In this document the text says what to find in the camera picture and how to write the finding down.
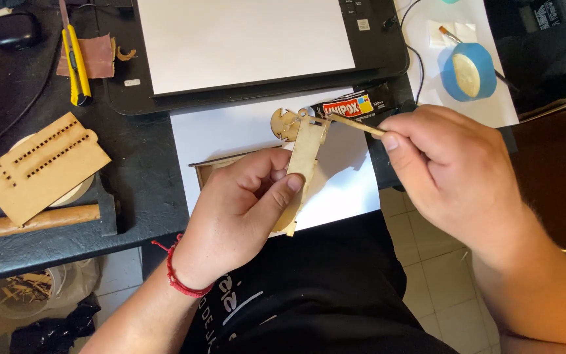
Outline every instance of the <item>white paper sheet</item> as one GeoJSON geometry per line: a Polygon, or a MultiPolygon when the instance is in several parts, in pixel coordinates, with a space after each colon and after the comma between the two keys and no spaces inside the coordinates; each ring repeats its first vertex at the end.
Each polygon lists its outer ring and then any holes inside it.
{"type": "Polygon", "coordinates": [[[155,94],[355,67],[336,0],[145,0],[138,8],[155,94]]]}
{"type": "MultiPolygon", "coordinates": [[[[414,0],[395,0],[399,19],[403,18],[403,14],[413,2],[414,0]]],[[[495,93],[483,100],[460,102],[449,96],[440,79],[438,58],[447,58],[448,55],[443,51],[451,51],[452,48],[429,48],[428,20],[475,23],[478,43],[491,53],[495,69],[503,74],[491,27],[486,17],[483,0],[460,0],[454,4],[432,0],[416,4],[407,14],[405,23],[403,23],[403,35],[406,43],[416,49],[423,58],[425,67],[423,91],[435,89],[443,106],[454,109],[489,127],[499,128],[518,124],[519,118],[517,117],[508,87],[499,80],[495,93]]],[[[409,77],[412,91],[416,94],[421,82],[421,67],[416,56],[411,51],[409,54],[411,64],[407,70],[407,76],[409,77]]]]}
{"type": "MultiPolygon", "coordinates": [[[[279,108],[298,110],[336,98],[352,89],[322,91],[277,98],[230,108],[171,114],[172,129],[191,215],[200,187],[189,164],[278,146],[270,119],[279,108]]],[[[379,209],[379,192],[364,133],[334,123],[318,153],[310,199],[297,216],[296,230],[337,221],[379,209]]]]}

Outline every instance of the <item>forearm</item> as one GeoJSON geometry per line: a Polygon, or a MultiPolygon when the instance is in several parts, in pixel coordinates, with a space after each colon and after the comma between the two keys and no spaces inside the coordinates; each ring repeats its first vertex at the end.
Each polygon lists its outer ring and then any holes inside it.
{"type": "Polygon", "coordinates": [[[197,301],[169,285],[166,262],[162,262],[98,329],[81,353],[177,353],[197,301]]]}
{"type": "Polygon", "coordinates": [[[566,255],[527,206],[522,219],[474,245],[477,283],[502,330],[566,344],[566,255]]]}

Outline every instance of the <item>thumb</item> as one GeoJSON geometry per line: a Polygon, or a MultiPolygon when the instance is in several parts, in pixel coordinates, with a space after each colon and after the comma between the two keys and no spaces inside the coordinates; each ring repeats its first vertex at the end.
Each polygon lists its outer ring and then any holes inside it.
{"type": "Polygon", "coordinates": [[[296,173],[288,174],[274,183],[259,201],[248,211],[248,217],[268,234],[277,223],[287,205],[303,189],[303,178],[296,173]]]}
{"type": "Polygon", "coordinates": [[[409,138],[396,132],[386,132],[381,141],[390,157],[390,164],[412,200],[436,190],[427,161],[409,138]]]}

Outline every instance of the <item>yellow box cutter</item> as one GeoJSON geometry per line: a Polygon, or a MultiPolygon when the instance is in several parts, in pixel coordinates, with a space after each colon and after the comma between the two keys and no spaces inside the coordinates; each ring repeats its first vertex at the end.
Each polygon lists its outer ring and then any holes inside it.
{"type": "Polygon", "coordinates": [[[75,106],[84,106],[90,104],[92,98],[90,95],[89,78],[84,68],[83,53],[80,51],[78,37],[75,30],[69,24],[69,16],[67,14],[67,5],[65,0],[59,0],[60,14],[62,15],[62,40],[67,54],[67,64],[69,65],[69,76],[71,79],[71,103],[75,106]]]}

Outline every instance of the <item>black t-shirt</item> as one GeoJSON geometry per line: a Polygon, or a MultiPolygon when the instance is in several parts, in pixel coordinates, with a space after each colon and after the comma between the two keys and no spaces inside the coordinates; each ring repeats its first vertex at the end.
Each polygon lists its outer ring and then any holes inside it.
{"type": "Polygon", "coordinates": [[[182,353],[455,353],[402,301],[381,211],[269,239],[204,296],[182,353]]]}

